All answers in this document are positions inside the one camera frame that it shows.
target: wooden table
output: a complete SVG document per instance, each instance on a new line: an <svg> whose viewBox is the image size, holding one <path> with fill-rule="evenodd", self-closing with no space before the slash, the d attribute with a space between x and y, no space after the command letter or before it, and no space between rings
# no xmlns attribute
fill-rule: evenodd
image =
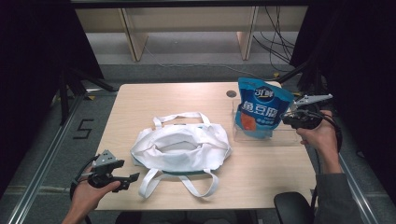
<svg viewBox="0 0 396 224"><path fill-rule="evenodd" d="M237 96L227 96L235 91ZM281 192L298 191L310 200L315 173L304 146L296 140L289 126L284 141L234 141L233 102L239 102L236 82L128 84L120 88L97 152L109 149L124 166L113 175L128 176L140 172L128 190L109 193L99 203L99 210L189 210L189 209L259 209L274 207L273 199ZM227 131L232 155L214 173L219 188L208 198L192 196L178 179L163 180L148 199L137 191L147 169L134 166L130 150L140 131L153 127L158 116L200 111L212 123ZM183 119L181 122L200 122ZM192 182L204 192L211 179L193 176Z"/></svg>

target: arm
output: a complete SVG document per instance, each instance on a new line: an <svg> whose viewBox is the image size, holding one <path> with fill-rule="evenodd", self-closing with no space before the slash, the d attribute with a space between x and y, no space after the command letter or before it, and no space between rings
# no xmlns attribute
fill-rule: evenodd
<svg viewBox="0 0 396 224"><path fill-rule="evenodd" d="M120 181L115 181L100 189L96 189L87 180L81 181L76 187L72 204L62 223L78 224L82 222L85 216L97 207L99 201L119 185Z"/></svg>
<svg viewBox="0 0 396 224"><path fill-rule="evenodd" d="M330 118L332 112L321 111ZM347 177L342 174L334 127L323 120L314 130L298 129L302 144L314 147L323 160L323 175L317 175L318 211L315 223L362 223Z"/></svg>

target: human hand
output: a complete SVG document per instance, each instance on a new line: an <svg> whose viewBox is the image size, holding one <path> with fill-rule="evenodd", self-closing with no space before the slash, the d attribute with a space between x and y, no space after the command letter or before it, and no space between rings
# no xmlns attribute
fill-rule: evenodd
<svg viewBox="0 0 396 224"><path fill-rule="evenodd" d="M107 193L116 189L119 185L120 181L114 181L100 189L96 189L92 187L87 180L79 182L63 224L80 223L85 216L97 207L99 201Z"/></svg>
<svg viewBox="0 0 396 224"><path fill-rule="evenodd" d="M332 119L332 112L321 110L328 119ZM301 144L314 147L323 159L323 170L325 174L341 173L341 167L338 159L337 138L335 129L329 121L323 119L319 126L313 130L297 129L303 140Z"/></svg>

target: white tote bag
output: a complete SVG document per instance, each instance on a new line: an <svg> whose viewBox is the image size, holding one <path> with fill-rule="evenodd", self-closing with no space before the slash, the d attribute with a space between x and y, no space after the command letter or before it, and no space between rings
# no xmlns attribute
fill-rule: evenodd
<svg viewBox="0 0 396 224"><path fill-rule="evenodd" d="M163 127L164 122L177 117L201 118L203 123ZM208 117L200 112L157 117L153 121L155 130L143 130L131 149L134 164L149 168L139 195L148 198L160 181L170 176L180 178L196 197L212 195L218 187L219 179L211 171L218 169L232 152L225 130L219 124L210 123ZM154 177L159 171L163 174ZM204 173L211 175L213 180L208 191L201 194L187 175Z"/></svg>

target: snack package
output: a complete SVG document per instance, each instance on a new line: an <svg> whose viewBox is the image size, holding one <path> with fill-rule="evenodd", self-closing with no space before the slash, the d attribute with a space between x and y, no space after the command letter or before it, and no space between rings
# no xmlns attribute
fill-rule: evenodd
<svg viewBox="0 0 396 224"><path fill-rule="evenodd" d="M238 79L241 104L235 115L235 123L246 135L265 138L272 137L273 129L281 121L294 96L286 90L270 85L256 78Z"/></svg>

